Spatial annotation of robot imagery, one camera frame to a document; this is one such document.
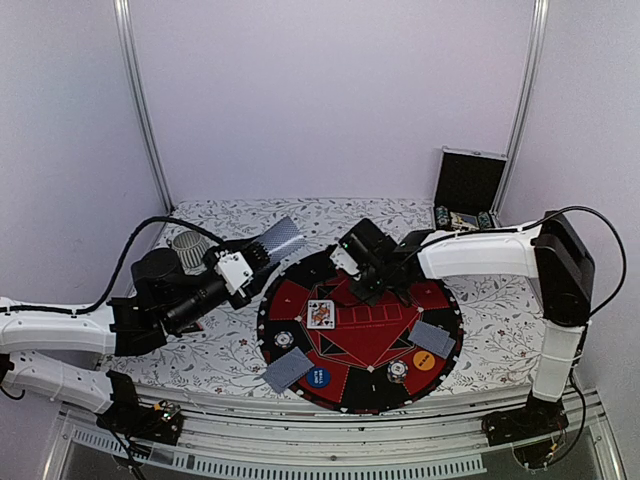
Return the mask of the blue small blind button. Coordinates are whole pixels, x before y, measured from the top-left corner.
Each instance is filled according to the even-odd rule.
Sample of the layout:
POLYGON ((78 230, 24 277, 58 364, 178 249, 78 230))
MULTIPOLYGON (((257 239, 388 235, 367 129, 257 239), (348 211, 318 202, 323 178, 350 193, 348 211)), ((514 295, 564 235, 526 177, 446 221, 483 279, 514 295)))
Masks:
POLYGON ((322 389, 330 384, 331 374, 324 367, 314 367, 306 374, 305 380, 311 388, 322 389))

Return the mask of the blue playing card deck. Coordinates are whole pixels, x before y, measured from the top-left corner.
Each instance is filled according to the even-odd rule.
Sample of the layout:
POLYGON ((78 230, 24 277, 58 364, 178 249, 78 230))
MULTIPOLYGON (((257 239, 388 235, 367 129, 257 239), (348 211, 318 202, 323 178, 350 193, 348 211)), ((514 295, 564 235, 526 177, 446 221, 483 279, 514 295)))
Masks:
POLYGON ((285 216, 265 231, 258 242, 267 253, 268 265, 275 265, 306 245, 306 239, 294 221, 285 216))

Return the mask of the orange big blind button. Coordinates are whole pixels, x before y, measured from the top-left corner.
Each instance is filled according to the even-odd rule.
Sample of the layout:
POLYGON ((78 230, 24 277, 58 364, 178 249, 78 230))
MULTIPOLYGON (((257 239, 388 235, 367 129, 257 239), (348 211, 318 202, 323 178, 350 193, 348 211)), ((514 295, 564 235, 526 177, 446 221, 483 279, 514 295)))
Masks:
POLYGON ((435 356, 425 350, 418 351, 413 356, 413 364, 419 371, 429 371, 435 367, 435 356))

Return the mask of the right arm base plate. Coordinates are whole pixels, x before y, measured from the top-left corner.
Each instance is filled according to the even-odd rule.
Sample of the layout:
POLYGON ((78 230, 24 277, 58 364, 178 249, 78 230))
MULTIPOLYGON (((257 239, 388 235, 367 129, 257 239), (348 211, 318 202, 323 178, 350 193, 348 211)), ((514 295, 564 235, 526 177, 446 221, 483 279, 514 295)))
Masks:
POLYGON ((564 404, 540 400, 529 394, 518 408, 499 410, 481 419, 481 430, 490 446, 519 442, 561 431, 569 425, 564 404))

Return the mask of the white blue poker chip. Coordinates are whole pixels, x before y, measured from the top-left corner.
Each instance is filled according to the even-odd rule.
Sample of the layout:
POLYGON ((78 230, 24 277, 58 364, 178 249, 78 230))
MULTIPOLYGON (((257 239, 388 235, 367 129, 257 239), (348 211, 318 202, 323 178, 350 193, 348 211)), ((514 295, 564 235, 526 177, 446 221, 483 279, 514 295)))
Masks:
POLYGON ((280 331, 274 336, 273 343, 276 347, 287 350, 294 345, 295 338, 290 331, 280 331))

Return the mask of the king of spades card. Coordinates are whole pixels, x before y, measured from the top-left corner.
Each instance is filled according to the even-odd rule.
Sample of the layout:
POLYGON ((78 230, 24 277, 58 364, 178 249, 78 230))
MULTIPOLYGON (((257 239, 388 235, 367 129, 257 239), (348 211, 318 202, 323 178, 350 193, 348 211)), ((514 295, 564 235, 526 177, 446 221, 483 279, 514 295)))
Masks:
POLYGON ((335 304, 332 300, 309 300, 306 327, 311 330, 333 330, 336 326, 335 304))

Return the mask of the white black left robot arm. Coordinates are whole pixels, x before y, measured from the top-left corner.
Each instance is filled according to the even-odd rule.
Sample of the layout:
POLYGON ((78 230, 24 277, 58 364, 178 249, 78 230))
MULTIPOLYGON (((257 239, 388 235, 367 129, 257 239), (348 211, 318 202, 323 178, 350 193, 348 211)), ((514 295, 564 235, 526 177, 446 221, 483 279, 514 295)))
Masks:
POLYGON ((166 345, 221 305, 238 309, 263 289, 285 249, 272 231, 224 241, 203 255, 199 274, 185 271, 172 248, 156 248, 131 266, 135 294, 108 292, 91 305, 51 306, 1 301, 1 388, 26 389, 111 419, 128 434, 148 426, 154 407, 140 405, 131 378, 49 357, 51 351, 84 351, 138 357, 166 345))

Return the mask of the dealt blue card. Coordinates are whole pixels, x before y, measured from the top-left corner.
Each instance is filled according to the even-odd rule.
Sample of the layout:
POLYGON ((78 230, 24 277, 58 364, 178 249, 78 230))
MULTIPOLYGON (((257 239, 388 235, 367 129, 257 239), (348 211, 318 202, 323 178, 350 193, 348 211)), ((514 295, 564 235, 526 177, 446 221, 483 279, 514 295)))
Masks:
POLYGON ((455 345, 455 340, 447 331, 429 331, 424 334, 423 348, 432 354, 446 359, 455 345))
POLYGON ((271 363, 262 378, 276 393, 280 394, 308 370, 307 358, 300 352, 291 351, 271 363))
POLYGON ((440 351, 445 346, 448 338, 447 331, 429 323, 417 321, 409 334, 408 340, 425 350, 440 351))
POLYGON ((275 379, 281 384, 297 381, 314 367, 314 363, 298 347, 271 365, 275 379))

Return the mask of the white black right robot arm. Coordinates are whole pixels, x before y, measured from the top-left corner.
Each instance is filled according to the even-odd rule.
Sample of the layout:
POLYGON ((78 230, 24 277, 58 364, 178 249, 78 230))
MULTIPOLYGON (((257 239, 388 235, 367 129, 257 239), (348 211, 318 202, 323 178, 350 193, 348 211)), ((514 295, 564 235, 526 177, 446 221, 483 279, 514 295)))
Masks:
POLYGON ((526 404, 487 416, 487 431, 517 426, 527 436, 564 424, 561 398, 593 316, 595 261, 567 219, 569 208, 510 227, 475 231, 415 230, 400 242, 364 219, 330 253, 351 277, 361 303, 376 303, 386 291, 407 290, 418 276, 515 275, 537 288, 545 321, 538 370, 526 404))

